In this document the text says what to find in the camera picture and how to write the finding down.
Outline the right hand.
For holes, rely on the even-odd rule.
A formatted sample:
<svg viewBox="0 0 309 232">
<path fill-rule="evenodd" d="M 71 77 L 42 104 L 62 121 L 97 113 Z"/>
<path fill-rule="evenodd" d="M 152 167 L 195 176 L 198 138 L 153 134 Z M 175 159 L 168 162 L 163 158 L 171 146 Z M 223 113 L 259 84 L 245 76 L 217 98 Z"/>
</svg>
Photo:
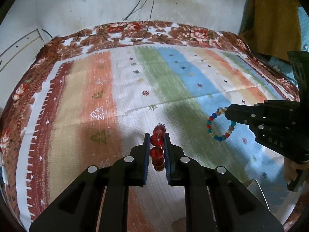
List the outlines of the right hand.
<svg viewBox="0 0 309 232">
<path fill-rule="evenodd" d="M 290 184 L 292 181 L 296 180 L 297 170 L 306 170 L 306 169 L 308 169 L 308 163 L 297 164 L 288 158 L 284 158 L 283 176 L 287 184 Z"/>
</svg>

